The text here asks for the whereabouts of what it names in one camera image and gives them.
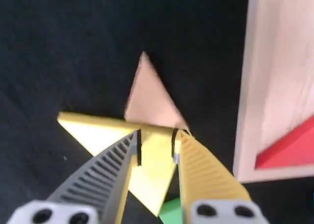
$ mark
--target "yellow triangle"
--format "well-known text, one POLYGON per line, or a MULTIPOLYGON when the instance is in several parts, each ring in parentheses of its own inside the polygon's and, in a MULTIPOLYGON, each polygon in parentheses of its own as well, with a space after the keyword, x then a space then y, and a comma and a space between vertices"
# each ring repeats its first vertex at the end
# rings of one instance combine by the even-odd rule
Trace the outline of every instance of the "yellow triangle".
POLYGON ((57 120, 93 156, 141 129, 142 166, 132 169, 129 191, 158 216, 176 166, 171 157, 173 129, 66 112, 57 120))

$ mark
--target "beige triangle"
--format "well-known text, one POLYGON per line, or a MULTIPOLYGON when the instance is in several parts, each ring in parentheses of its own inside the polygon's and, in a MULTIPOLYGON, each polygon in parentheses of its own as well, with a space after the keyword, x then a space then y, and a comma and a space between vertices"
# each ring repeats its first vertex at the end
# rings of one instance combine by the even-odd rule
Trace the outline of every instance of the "beige triangle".
POLYGON ((145 52, 138 63, 124 118, 128 122, 187 129, 145 52))

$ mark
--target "foam piece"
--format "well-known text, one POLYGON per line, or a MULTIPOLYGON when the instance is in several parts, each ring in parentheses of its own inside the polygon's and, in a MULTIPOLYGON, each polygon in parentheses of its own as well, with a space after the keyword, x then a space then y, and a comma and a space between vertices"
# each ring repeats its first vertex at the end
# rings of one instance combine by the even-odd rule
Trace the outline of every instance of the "foam piece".
POLYGON ((159 215, 163 224, 183 224, 180 199, 164 203, 159 215))
POLYGON ((176 167, 171 157, 172 128, 66 112, 57 120, 93 156, 141 129, 142 166, 132 169, 129 191, 158 216, 176 167))
POLYGON ((128 122, 187 129, 145 52, 138 63, 124 118, 128 122))
POLYGON ((314 164, 314 116, 257 156, 256 169, 314 164))

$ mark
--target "black cloth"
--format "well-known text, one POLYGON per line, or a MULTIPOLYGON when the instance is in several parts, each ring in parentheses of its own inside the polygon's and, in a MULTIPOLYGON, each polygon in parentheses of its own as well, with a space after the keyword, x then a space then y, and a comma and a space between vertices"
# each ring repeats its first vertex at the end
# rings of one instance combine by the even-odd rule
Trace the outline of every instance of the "black cloth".
MULTIPOLYGON (((0 221, 91 158, 57 113, 122 118, 142 51, 231 170, 247 1, 0 0, 0 221)), ((313 178, 246 187, 272 224, 314 222, 313 178)), ((161 222, 129 194, 123 223, 161 222)))

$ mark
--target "wooden frame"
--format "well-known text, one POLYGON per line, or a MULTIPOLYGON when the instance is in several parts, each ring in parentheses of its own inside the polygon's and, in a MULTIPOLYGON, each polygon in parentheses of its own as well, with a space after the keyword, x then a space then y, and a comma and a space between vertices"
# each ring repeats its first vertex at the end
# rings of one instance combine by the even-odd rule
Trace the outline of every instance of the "wooden frame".
POLYGON ((255 169, 256 156, 314 113, 314 0, 249 0, 234 175, 314 176, 314 164, 255 169))

